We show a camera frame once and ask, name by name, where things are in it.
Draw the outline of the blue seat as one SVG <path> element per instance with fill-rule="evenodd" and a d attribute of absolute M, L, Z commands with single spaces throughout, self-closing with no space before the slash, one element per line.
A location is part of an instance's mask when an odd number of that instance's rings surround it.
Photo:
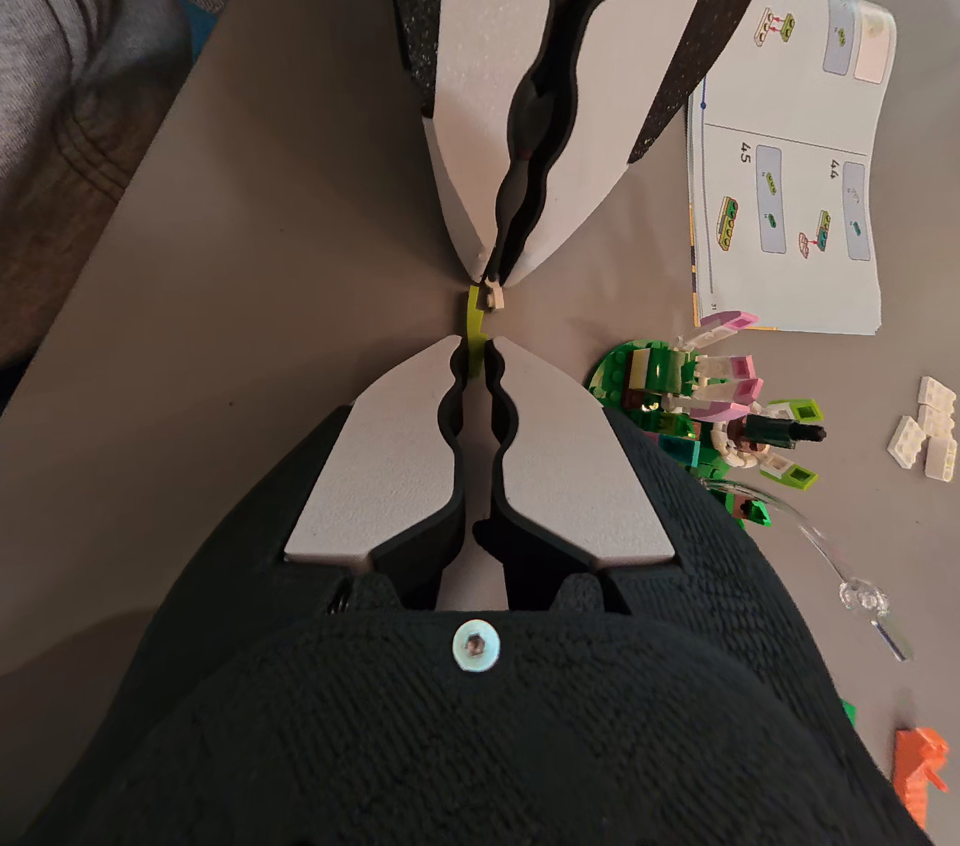
<path fill-rule="evenodd" d="M 191 42 L 192 63 L 199 59 L 210 35 L 217 24 L 218 17 L 199 7 L 191 0 L 182 0 L 183 9 L 188 20 Z"/>

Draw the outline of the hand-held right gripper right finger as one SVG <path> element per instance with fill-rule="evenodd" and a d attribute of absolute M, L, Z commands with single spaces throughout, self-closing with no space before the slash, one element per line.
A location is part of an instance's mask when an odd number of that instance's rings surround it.
<path fill-rule="evenodd" d="M 486 533 L 498 552 L 579 569 L 666 564 L 676 552 L 596 398 L 513 341 L 486 343 L 498 441 Z"/>

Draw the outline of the green lego garden model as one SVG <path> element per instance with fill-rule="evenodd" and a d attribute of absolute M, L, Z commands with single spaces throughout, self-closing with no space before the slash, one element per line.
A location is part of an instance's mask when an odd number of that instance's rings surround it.
<path fill-rule="evenodd" d="M 914 658 L 898 630 L 887 595 L 855 576 L 821 530 L 791 504 L 732 474 L 805 492 L 818 475 L 793 457 L 798 444 L 821 443 L 824 415 L 810 398 L 762 402 L 763 379 L 751 355 L 712 355 L 708 348 L 759 324 L 753 313 L 714 312 L 687 337 L 626 341 L 598 362 L 587 391 L 630 420 L 684 468 L 741 528 L 771 525 L 771 511 L 789 517 L 829 564 L 849 612 L 866 618 L 896 660 Z"/>

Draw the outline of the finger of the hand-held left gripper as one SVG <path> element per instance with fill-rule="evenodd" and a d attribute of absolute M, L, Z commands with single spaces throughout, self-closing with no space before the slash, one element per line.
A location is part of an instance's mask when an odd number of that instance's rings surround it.
<path fill-rule="evenodd" d="M 625 172 L 698 0 L 601 0 L 586 20 L 573 64 L 568 138 L 533 179 L 538 218 L 501 283 L 515 286 L 594 212 Z"/>
<path fill-rule="evenodd" d="M 439 2 L 434 105 L 422 123 L 446 229 L 478 283 L 498 243 L 516 92 L 542 53 L 550 0 Z"/>

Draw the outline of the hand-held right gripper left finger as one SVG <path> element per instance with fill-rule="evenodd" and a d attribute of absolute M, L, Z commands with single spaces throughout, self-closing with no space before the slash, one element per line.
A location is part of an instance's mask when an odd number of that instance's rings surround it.
<path fill-rule="evenodd" d="M 462 338 L 447 336 L 382 375 L 353 402 L 284 548 L 300 563 L 365 569 L 374 553 L 438 513 L 454 493 L 439 409 Z"/>

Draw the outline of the lime green lego plate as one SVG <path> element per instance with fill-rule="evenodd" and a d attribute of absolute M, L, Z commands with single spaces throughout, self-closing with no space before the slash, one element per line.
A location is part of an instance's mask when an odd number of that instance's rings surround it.
<path fill-rule="evenodd" d="M 478 378 L 484 368 L 487 335 L 484 333 L 484 317 L 487 303 L 479 285 L 471 285 L 465 306 L 465 339 L 467 344 L 467 373 L 469 380 Z"/>

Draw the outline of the orange brick separator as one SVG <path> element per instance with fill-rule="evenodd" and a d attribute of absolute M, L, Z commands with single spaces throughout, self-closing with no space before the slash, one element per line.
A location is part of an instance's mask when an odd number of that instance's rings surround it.
<path fill-rule="evenodd" d="M 929 787 L 948 793 L 940 771 L 946 767 L 950 746 L 932 728 L 897 730 L 894 739 L 892 784 L 900 802 L 922 830 L 927 828 Z"/>

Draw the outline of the instruction booklet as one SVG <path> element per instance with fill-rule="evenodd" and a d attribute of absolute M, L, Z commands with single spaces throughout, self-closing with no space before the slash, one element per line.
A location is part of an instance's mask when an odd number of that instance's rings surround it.
<path fill-rule="evenodd" d="M 870 165 L 895 58 L 868 0 L 751 0 L 689 97 L 696 321 L 874 335 Z"/>

